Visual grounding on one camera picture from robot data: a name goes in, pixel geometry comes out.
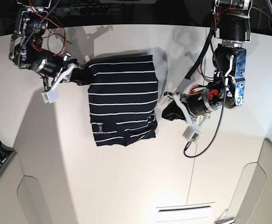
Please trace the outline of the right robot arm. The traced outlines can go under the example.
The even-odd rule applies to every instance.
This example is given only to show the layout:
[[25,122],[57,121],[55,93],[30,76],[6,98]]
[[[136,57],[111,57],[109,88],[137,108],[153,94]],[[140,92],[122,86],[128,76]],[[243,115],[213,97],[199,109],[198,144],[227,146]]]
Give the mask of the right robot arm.
[[[61,78],[61,82],[72,82],[78,86],[89,85],[91,76],[87,73],[85,65],[79,64],[76,59],[65,52],[65,29],[59,21],[53,21],[52,15],[59,4],[58,0],[19,0],[19,9],[15,29],[10,40],[10,52],[8,58],[21,70],[32,70],[40,75],[45,91],[49,91],[53,84]],[[63,38],[62,48],[54,53],[43,48],[44,35],[48,31],[48,24],[54,25],[61,32]],[[65,77],[61,74],[71,65],[71,71]]]

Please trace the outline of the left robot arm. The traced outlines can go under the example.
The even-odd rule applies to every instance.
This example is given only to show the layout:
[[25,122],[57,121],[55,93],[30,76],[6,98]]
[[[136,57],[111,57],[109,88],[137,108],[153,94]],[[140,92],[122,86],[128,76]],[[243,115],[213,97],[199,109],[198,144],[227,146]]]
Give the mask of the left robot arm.
[[[203,57],[208,48],[213,51],[215,67],[212,77],[203,75],[206,85],[194,85],[188,93],[179,94],[180,101],[192,120],[220,108],[233,109],[243,104],[245,88],[246,49],[243,43],[251,40],[251,0],[214,0],[214,20],[198,59],[186,74],[190,79],[197,70],[202,74]],[[220,39],[212,48],[212,38]]]

